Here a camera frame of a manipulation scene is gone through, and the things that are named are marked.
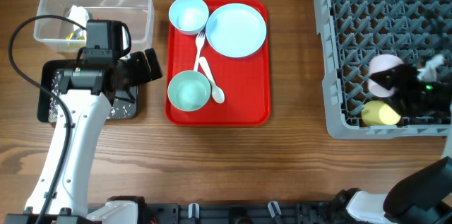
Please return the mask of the light blue bowl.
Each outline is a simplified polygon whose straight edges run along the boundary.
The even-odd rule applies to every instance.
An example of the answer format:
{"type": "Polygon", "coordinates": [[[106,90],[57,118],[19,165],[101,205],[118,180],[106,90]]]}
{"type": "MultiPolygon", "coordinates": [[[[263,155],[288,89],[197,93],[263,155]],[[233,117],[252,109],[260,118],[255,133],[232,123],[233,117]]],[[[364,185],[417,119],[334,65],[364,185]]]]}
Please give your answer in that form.
{"type": "Polygon", "coordinates": [[[210,12],[204,0],[176,0],[169,8],[170,23],[184,35],[197,35],[206,26],[210,12]]]}

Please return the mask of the clear plastic waste bin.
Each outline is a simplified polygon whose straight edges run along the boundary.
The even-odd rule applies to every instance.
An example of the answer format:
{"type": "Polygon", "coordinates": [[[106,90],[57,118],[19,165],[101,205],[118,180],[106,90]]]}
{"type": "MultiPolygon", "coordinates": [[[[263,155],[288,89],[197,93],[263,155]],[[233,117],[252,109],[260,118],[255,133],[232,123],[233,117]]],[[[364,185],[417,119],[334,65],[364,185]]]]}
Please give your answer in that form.
{"type": "MultiPolygon", "coordinates": [[[[117,20],[127,24],[131,33],[131,51],[152,46],[153,0],[40,0],[37,15],[68,17],[72,6],[83,7],[91,19],[117,20]]],[[[78,27],[57,19],[35,21],[34,38],[56,52],[77,52],[84,40],[70,40],[78,27]]]]}

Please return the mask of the green bowl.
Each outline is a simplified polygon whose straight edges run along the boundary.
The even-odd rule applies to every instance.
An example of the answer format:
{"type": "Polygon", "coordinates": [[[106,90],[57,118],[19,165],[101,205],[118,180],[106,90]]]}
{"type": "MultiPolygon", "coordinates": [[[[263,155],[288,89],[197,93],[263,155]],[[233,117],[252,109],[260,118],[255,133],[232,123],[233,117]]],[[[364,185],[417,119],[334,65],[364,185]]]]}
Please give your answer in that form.
{"type": "Polygon", "coordinates": [[[167,96],[178,110],[193,112],[201,109],[210,99],[209,80],[200,72],[186,70],[175,75],[167,87],[167,96]]]}

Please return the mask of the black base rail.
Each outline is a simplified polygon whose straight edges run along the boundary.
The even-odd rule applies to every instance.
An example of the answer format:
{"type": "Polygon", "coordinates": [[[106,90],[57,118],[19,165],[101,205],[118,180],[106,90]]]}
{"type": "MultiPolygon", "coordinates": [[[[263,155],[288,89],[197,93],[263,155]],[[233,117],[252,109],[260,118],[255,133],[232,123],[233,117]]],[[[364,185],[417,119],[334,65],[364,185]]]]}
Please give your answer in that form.
{"type": "Polygon", "coordinates": [[[187,205],[148,204],[153,217],[151,223],[162,224],[343,224],[355,223],[343,207],[333,208],[328,201],[308,201],[298,204],[280,204],[277,213],[271,213],[268,204],[198,205],[190,213],[187,205]]]}

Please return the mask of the pink plastic cup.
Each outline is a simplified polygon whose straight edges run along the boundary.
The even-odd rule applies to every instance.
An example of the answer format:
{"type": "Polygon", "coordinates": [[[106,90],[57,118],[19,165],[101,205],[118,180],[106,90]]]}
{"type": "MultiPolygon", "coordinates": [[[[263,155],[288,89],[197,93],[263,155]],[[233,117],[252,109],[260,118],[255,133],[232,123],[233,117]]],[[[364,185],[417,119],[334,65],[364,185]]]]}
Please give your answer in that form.
{"type": "MultiPolygon", "coordinates": [[[[401,65],[401,64],[404,64],[404,62],[399,57],[392,55],[392,54],[381,54],[370,60],[369,76],[373,75],[374,73],[392,69],[393,67],[401,65]]],[[[395,88],[387,90],[387,89],[383,88],[382,86],[380,86],[379,84],[377,84],[375,81],[371,80],[370,78],[367,81],[367,88],[370,93],[372,93],[376,97],[380,97],[380,98],[390,97],[396,91],[395,88]]]]}

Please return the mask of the black food waste bin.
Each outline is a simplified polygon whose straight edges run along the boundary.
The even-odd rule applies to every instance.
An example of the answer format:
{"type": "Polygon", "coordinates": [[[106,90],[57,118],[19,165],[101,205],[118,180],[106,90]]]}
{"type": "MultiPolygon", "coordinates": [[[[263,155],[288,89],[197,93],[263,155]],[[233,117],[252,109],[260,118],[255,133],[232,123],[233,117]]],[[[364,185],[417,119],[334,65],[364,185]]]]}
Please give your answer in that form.
{"type": "MultiPolygon", "coordinates": [[[[54,95],[60,96],[59,84],[62,78],[62,69],[75,64],[75,59],[52,60],[42,67],[41,85],[54,95]]],[[[138,88],[130,88],[129,92],[118,91],[114,103],[107,116],[109,120],[132,119],[137,114],[138,88]]],[[[37,119],[43,123],[56,123],[58,119],[59,104],[46,93],[40,91],[37,119]]]]}

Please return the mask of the yellow snack wrapper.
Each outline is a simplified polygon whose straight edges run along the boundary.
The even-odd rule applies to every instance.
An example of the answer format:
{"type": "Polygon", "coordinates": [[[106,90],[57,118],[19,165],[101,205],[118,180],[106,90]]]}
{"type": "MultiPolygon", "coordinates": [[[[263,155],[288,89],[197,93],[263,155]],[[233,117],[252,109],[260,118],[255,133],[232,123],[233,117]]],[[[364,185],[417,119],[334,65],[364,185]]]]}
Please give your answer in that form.
{"type": "Polygon", "coordinates": [[[82,28],[74,30],[70,35],[66,37],[67,40],[82,40],[86,41],[86,31],[82,28]]]}

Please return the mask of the red plastic tray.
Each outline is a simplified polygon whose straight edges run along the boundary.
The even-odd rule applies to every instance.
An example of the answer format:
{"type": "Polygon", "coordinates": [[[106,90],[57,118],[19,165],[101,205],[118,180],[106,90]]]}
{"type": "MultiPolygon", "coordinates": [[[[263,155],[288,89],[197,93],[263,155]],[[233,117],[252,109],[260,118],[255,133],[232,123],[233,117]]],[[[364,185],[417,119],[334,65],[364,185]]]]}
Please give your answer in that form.
{"type": "MultiPolygon", "coordinates": [[[[206,0],[210,14],[232,3],[256,9],[268,22],[266,7],[257,0],[206,0]]],[[[209,100],[204,107],[183,112],[165,102],[165,114],[178,126],[258,126],[270,116],[270,72],[268,31],[261,48],[250,56],[229,58],[216,52],[208,43],[201,50],[208,61],[215,82],[225,92],[222,104],[209,100]]]]}

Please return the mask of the yellow plastic cup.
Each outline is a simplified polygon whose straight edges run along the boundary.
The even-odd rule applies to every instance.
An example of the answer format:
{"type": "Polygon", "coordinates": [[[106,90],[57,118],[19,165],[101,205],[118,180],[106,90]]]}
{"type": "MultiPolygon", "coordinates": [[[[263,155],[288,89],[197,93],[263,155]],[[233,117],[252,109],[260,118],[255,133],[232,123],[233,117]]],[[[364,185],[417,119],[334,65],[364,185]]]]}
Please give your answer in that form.
{"type": "Polygon", "coordinates": [[[367,126],[395,125],[401,119],[401,116],[391,106],[380,100],[366,103],[361,117],[367,126]]]}

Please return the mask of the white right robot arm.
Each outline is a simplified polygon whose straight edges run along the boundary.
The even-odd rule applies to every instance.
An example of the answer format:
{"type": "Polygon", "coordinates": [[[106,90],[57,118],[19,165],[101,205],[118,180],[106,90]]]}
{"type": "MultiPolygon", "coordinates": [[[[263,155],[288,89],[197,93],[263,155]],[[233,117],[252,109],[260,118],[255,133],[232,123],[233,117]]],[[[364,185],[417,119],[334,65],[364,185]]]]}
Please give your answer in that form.
{"type": "MultiPolygon", "coordinates": [[[[372,73],[370,79],[405,101],[408,108],[451,111],[451,86],[421,81],[417,69],[398,65],[372,73]]],[[[440,160],[397,183],[387,194],[356,191],[345,207],[347,214],[362,223],[450,223],[451,206],[444,198],[451,194],[451,146],[440,160]]]]}

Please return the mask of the white plastic spoon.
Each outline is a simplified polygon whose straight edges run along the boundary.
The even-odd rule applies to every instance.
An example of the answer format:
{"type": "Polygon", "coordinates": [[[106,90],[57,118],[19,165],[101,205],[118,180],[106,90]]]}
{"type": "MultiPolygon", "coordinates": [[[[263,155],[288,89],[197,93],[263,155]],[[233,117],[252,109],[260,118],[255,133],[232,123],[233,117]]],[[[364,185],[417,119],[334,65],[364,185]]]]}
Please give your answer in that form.
{"type": "Polygon", "coordinates": [[[199,64],[204,71],[207,79],[211,84],[211,95],[216,103],[222,104],[225,101],[225,94],[223,90],[216,84],[215,79],[213,78],[212,72],[210,70],[208,61],[205,57],[199,58],[199,64]]]}

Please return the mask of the light blue plate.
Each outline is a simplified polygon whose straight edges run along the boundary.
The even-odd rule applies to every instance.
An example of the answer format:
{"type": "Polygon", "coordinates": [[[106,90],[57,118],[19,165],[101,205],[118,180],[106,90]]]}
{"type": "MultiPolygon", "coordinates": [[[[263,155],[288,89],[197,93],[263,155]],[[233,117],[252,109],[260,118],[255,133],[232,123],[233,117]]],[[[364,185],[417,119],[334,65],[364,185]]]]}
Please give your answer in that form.
{"type": "Polygon", "coordinates": [[[209,45],[229,58],[243,58],[258,51],[266,40],[267,26],[253,7],[232,3],[214,10],[206,23],[209,45]]]}

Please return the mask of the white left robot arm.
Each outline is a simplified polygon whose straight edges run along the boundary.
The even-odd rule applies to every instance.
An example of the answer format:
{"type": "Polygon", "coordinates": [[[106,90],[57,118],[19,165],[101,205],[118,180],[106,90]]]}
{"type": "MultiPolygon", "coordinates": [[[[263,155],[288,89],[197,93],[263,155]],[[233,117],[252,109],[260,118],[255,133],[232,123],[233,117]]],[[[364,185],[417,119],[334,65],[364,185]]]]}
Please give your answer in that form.
{"type": "Polygon", "coordinates": [[[9,213],[6,223],[152,223],[142,196],[113,196],[88,210],[88,184],[100,132],[117,92],[162,78],[154,49],[131,52],[131,33],[117,20],[89,20],[81,28],[86,46],[64,68],[59,94],[22,71],[18,74],[59,104],[49,152],[22,214],[9,213]]]}

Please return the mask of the white tissue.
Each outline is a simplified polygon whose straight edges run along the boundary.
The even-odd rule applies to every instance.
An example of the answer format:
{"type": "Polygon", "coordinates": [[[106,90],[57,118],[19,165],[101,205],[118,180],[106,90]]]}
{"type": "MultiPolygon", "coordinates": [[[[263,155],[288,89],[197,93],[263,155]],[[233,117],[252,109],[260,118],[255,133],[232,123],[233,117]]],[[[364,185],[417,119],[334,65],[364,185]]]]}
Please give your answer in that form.
{"type": "Polygon", "coordinates": [[[83,27],[87,25],[87,22],[90,19],[88,11],[84,7],[76,5],[72,5],[66,13],[66,17],[83,27]]]}

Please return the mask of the white plastic fork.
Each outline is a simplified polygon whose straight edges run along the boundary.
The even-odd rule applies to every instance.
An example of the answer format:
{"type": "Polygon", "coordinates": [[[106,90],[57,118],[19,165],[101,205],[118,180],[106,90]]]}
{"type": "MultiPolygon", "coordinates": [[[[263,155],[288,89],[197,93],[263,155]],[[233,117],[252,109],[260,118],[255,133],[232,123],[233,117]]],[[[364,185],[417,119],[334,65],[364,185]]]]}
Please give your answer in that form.
{"type": "Polygon", "coordinates": [[[195,62],[194,62],[194,71],[198,71],[198,66],[199,66],[199,58],[201,56],[201,50],[204,46],[205,43],[205,39],[206,39],[206,33],[204,31],[200,32],[199,34],[197,34],[196,39],[195,39],[195,44],[196,44],[196,58],[195,58],[195,62]]]}

